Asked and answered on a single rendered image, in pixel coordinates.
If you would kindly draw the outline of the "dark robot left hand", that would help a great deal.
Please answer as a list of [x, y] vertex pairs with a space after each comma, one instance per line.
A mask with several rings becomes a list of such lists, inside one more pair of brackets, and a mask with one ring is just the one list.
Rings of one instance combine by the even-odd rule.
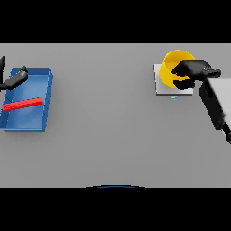
[[0, 91], [13, 90], [23, 84], [28, 79], [28, 70], [25, 66], [22, 66], [20, 71], [15, 75], [3, 81], [3, 74], [5, 68], [5, 56], [0, 58]]

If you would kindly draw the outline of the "dark robot right hand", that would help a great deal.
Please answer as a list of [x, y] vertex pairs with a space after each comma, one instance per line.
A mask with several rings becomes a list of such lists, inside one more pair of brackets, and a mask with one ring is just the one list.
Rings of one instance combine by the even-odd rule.
[[174, 80], [174, 86], [179, 90], [185, 90], [195, 87], [196, 81], [204, 82], [207, 78], [219, 78], [220, 69], [214, 69], [204, 60], [183, 60], [172, 71], [181, 78], [188, 77], [184, 80]]

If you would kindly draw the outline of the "yellow bowl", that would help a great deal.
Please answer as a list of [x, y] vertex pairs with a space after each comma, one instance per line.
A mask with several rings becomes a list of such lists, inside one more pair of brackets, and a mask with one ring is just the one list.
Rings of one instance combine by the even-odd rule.
[[170, 88], [176, 88], [173, 84], [174, 80], [183, 81], [189, 79], [188, 76], [181, 77], [171, 73], [172, 70], [183, 60], [194, 60], [194, 56], [189, 52], [182, 50], [169, 51], [165, 55], [159, 69], [159, 77], [163, 84]]

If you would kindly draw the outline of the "red beaker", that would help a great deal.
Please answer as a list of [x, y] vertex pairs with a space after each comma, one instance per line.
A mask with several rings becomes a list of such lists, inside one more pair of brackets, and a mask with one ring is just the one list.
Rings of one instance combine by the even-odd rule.
[[29, 98], [21, 101], [14, 101], [11, 103], [2, 104], [2, 110], [4, 112], [10, 112], [12, 110], [19, 110], [30, 106], [42, 105], [42, 99], [40, 97]]

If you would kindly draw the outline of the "pale square measuring scale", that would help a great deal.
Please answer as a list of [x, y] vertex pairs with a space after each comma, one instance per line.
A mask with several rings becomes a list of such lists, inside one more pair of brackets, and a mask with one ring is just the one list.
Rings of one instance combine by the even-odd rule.
[[157, 96], [165, 96], [170, 99], [176, 99], [178, 96], [192, 96], [193, 89], [178, 90], [177, 88], [171, 88], [165, 85], [161, 78], [159, 77], [159, 70], [161, 65], [153, 65], [153, 75], [154, 75], [154, 84], [155, 84], [155, 93]]

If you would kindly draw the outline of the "blue tray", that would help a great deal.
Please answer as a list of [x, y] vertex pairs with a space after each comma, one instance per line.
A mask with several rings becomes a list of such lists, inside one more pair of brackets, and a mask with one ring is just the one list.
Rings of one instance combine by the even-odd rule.
[[[28, 68], [28, 80], [14, 90], [6, 90], [0, 104], [0, 130], [6, 132], [44, 132], [47, 126], [53, 74], [50, 68]], [[40, 97], [42, 104], [4, 112], [3, 103]]]

